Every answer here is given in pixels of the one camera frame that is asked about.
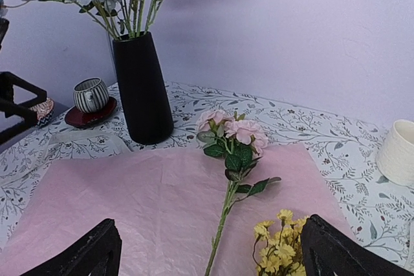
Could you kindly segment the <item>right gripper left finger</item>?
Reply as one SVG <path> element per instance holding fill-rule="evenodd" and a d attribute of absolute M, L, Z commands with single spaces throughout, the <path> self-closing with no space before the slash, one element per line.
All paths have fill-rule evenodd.
<path fill-rule="evenodd" d="M 106 218 L 63 252 L 24 275 L 118 275 L 121 250 L 115 221 Z"/>

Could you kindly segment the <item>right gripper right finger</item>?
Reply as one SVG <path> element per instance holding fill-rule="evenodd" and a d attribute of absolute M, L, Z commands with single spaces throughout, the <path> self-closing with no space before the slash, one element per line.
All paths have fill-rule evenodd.
<path fill-rule="evenodd" d="M 301 248 L 307 275 L 413 275 L 359 246 L 316 214 L 302 229 Z"/>

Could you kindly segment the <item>yellow small flower sprig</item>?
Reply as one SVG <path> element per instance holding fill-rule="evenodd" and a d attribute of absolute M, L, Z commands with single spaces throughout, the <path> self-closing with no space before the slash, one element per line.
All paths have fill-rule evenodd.
<path fill-rule="evenodd" d="M 293 212 L 281 209 L 276 215 L 280 228 L 274 231 L 273 220 L 254 226 L 252 258 L 258 275 L 305 275 L 301 233 L 308 216 L 293 219 Z"/>

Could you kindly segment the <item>pink tissue wrapping paper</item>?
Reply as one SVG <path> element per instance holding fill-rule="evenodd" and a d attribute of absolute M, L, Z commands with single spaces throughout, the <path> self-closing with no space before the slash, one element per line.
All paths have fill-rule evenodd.
<path fill-rule="evenodd" d="M 254 226 L 281 209 L 317 214 L 353 236 L 306 148 L 273 146 L 249 174 L 278 176 L 231 210 L 212 275 L 254 275 Z M 1 254 L 1 274 L 20 275 L 61 253 L 103 219 L 122 239 L 121 275 L 203 275 L 226 196 L 222 160 L 201 150 L 136 151 L 95 160 L 56 160 L 47 169 Z"/>

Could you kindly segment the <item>pink carnation flower stem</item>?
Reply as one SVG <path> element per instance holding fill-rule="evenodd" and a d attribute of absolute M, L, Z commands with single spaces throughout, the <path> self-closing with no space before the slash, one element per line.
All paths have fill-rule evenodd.
<path fill-rule="evenodd" d="M 268 137 L 254 120 L 244 114 L 230 114 L 221 109 L 205 111 L 196 122 L 197 139 L 204 143 L 206 156 L 224 160 L 224 175 L 228 181 L 216 235 L 212 238 L 212 251 L 204 274 L 211 273 L 215 255 L 227 216 L 234 204 L 263 192 L 280 177 L 266 178 L 253 185 L 244 183 L 268 146 Z"/>

